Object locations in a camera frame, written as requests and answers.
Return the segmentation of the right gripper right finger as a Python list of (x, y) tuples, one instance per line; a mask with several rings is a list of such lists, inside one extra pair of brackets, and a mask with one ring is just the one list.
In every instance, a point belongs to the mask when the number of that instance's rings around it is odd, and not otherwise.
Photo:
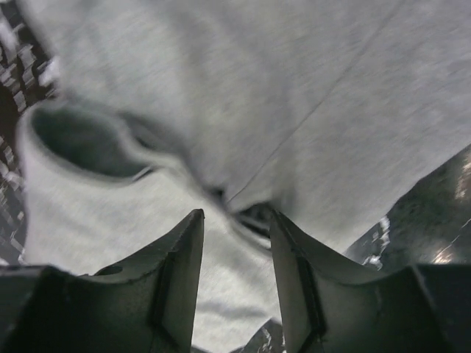
[(384, 275), (272, 213), (270, 240), (288, 352), (468, 352), (470, 267)]

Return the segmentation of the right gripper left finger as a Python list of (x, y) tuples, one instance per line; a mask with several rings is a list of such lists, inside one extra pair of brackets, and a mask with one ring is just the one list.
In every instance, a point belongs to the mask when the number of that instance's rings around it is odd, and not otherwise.
[(3, 352), (189, 352), (204, 213), (93, 276), (1, 268)]

